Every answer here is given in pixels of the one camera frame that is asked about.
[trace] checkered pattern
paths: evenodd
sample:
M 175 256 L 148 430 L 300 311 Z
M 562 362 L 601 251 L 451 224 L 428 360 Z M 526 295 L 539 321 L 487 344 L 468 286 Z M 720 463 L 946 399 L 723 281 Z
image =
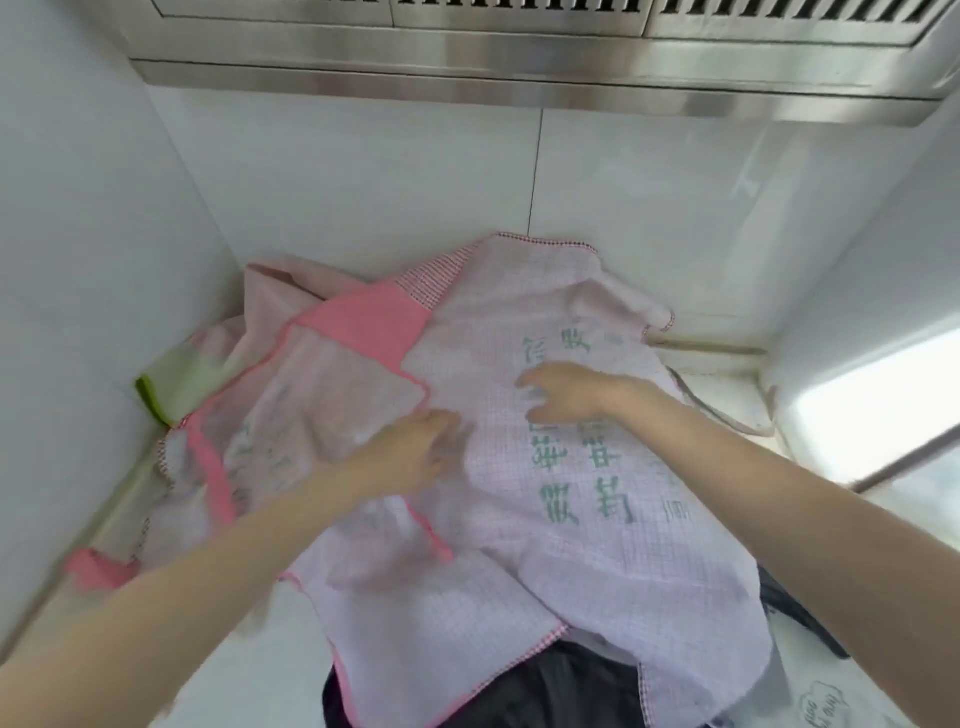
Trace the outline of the checkered pattern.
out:
M 464 266 L 476 253 L 477 247 L 479 243 L 473 243 L 449 255 L 434 258 L 417 268 L 411 268 L 396 277 L 396 284 L 411 299 L 432 311 L 460 276 Z
M 409 301 L 391 299 L 392 320 L 407 306 L 421 325 L 423 310 L 434 312 L 401 370 L 320 329 L 288 327 L 202 424 L 233 492 L 249 493 L 256 508 L 422 404 L 424 391 L 432 406 L 463 413 L 463 457 L 447 482 L 409 503 L 366 503 L 291 568 L 336 648 L 358 724 L 435 725 L 568 626 L 643 665 L 652 728 L 702 725 L 745 694 L 771 647 L 756 563 L 627 433 L 605 435 L 613 460 L 591 459 L 572 425 L 533 432 L 524 415 L 535 401 L 515 387 L 524 369 L 566 359 L 647 377 L 679 398 L 642 342 L 647 328 L 669 327 L 670 311 L 604 271 L 587 244 L 509 233 L 394 283 Z M 351 324 L 351 346 L 368 328 L 378 341 L 389 335 L 369 308 Z M 546 438 L 563 452 L 549 465 L 534 450 Z M 176 444 L 167 445 L 166 470 L 194 473 Z M 551 493 L 563 507 L 545 502 Z M 178 510 L 168 503 L 154 513 L 150 535 L 181 519 L 181 544 L 205 537 L 205 510 L 174 500 Z

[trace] black fabric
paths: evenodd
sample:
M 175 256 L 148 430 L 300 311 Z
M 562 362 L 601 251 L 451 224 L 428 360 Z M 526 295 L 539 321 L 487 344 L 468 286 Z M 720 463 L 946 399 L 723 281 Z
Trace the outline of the black fabric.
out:
M 335 672 L 324 687 L 327 728 L 350 728 Z M 443 728 L 646 728 L 636 668 L 557 642 L 500 675 Z
M 803 604 L 788 594 L 780 585 L 780 582 L 771 576 L 764 567 L 760 567 L 760 601 L 768 609 L 776 609 L 781 614 L 787 615 L 798 624 L 806 627 L 820 638 L 820 641 L 827 646 L 830 652 L 841 660 L 850 659 L 850 653 L 843 648 L 843 645 L 833 638 L 833 635 L 827 631 L 823 624 L 817 621 L 817 618 L 807 612 Z

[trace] white tile wall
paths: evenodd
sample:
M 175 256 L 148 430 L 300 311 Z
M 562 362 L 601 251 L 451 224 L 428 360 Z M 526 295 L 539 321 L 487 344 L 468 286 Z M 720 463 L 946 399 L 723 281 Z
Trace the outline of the white tile wall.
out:
M 533 235 L 586 239 L 678 312 L 767 346 L 907 169 L 912 132 L 547 110 Z
M 0 640 L 155 434 L 140 406 L 0 290 Z
M 804 390 L 960 327 L 960 93 L 916 130 L 925 154 L 791 318 L 765 377 Z
M 126 60 L 0 3 L 0 643 L 154 432 L 132 378 L 237 274 Z
M 150 93 L 241 260 L 283 251 L 374 277 L 527 230 L 538 110 Z

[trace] metal panel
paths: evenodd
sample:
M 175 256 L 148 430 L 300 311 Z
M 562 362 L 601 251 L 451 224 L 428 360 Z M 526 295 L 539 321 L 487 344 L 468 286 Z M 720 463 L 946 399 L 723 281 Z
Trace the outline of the metal panel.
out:
M 398 28 L 640 36 L 651 0 L 390 0 Z
M 656 0 L 647 37 L 909 46 L 953 0 Z
M 389 0 L 154 0 L 166 17 L 390 26 Z
M 936 101 L 798 96 L 137 61 L 152 85 L 656 116 L 915 126 Z
M 845 108 L 849 100 L 836 97 L 940 100 L 960 85 L 960 3 L 947 8 L 914 46 L 901 48 L 213 20 L 164 17 L 151 0 L 81 1 L 135 60 L 517 82 L 516 95 L 510 85 L 497 84 L 499 100 L 490 103 L 514 103 L 514 98 L 525 103 L 519 100 L 530 98 L 527 82 L 548 82 L 550 88 L 555 82 L 583 85 L 584 95 L 596 101 L 582 106 L 578 101 L 574 108 L 603 109 L 610 103 L 611 110 L 623 109 L 621 99 L 630 94 L 603 89 L 622 85 L 719 90 L 748 99 L 800 94 Z M 751 1 L 733 0 L 733 6 Z M 714 0 L 707 2 L 718 8 Z M 353 82 L 344 86 L 356 87 Z M 393 92 L 385 87 L 384 93 Z M 543 93 L 549 106 L 552 96 Z M 564 95 L 583 98 L 572 90 Z M 564 108 L 566 102 L 556 103 Z M 696 113 L 686 103 L 668 107 Z M 761 107 L 781 113 L 769 103 Z M 881 109 L 874 103 L 862 108 Z M 885 119 L 879 113 L 876 122 L 888 123 Z M 857 116 L 857 122 L 867 120 Z

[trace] hand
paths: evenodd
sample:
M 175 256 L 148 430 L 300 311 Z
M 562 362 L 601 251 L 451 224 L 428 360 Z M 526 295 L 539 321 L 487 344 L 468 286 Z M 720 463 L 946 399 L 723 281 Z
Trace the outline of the hand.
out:
M 527 412 L 537 425 L 558 425 L 591 420 L 607 414 L 607 397 L 620 377 L 594 372 L 566 361 L 547 362 L 529 369 L 516 381 L 518 387 L 539 387 L 546 402 Z
M 402 496 L 431 485 L 448 465 L 445 442 L 460 425 L 460 415 L 422 409 L 387 425 L 347 458 L 367 498 Z

